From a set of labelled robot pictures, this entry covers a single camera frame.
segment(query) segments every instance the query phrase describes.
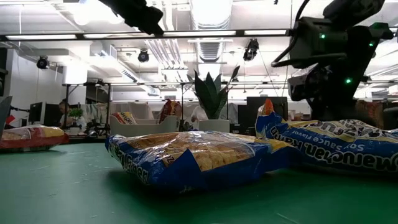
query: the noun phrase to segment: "security camera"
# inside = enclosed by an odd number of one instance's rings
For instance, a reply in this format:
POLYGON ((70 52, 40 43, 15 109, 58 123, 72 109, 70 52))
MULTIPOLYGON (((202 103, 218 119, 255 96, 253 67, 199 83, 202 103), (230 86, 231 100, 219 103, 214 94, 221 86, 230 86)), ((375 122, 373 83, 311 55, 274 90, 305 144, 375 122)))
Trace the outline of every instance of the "security camera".
POLYGON ((257 55, 259 50, 259 42, 257 39, 251 39, 248 46, 244 50, 243 59, 245 61, 251 61, 257 55))
POLYGON ((47 56, 40 56, 40 59, 37 61, 36 66, 37 66, 37 68, 42 69, 42 70, 49 69, 50 62, 48 60, 48 57, 47 56))
POLYGON ((147 49, 141 49, 141 52, 138 55, 138 61, 140 62, 149 61, 149 54, 147 49))

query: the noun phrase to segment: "green table surface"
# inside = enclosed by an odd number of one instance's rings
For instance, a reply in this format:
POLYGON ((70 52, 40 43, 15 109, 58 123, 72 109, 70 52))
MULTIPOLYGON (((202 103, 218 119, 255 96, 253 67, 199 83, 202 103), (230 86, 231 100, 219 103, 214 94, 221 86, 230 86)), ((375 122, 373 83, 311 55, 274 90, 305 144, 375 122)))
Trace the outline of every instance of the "green table surface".
POLYGON ((159 195, 104 144, 0 154, 0 223, 398 223, 397 182, 296 170, 220 192, 159 195))

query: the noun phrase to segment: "plant pot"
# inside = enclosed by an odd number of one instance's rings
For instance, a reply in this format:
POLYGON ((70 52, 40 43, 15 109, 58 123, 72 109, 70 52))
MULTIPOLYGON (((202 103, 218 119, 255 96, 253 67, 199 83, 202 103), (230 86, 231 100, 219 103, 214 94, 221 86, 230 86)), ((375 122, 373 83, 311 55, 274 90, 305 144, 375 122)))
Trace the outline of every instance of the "plant pot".
POLYGON ((229 120, 210 119, 207 121, 199 121, 199 131, 221 131, 229 133, 229 120))
POLYGON ((71 127, 70 128, 70 135, 71 136, 76 136, 79 135, 80 128, 79 127, 71 127))

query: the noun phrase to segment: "blue noodle package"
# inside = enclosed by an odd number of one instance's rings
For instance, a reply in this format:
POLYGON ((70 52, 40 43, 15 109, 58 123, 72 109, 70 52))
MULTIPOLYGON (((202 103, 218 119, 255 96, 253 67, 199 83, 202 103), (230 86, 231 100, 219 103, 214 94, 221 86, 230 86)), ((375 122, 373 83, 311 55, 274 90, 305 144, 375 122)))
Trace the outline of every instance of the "blue noodle package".
POLYGON ((300 162, 300 152, 286 142, 213 131, 116 135, 106 148, 142 183, 180 193, 243 184, 300 162))
POLYGON ((398 172, 398 136, 358 120, 286 123, 272 112, 257 117, 256 132, 295 146, 304 164, 364 174, 398 172))

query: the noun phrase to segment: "chair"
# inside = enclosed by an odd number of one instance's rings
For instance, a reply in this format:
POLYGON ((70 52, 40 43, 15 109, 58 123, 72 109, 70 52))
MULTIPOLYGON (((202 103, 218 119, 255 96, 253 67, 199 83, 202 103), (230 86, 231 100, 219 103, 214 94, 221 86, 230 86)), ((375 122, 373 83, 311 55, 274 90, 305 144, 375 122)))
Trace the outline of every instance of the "chair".
POLYGON ((111 115, 109 118, 111 135, 120 134, 124 137, 136 137, 147 134, 173 133, 177 130, 177 116, 168 116, 160 124, 121 124, 111 115))

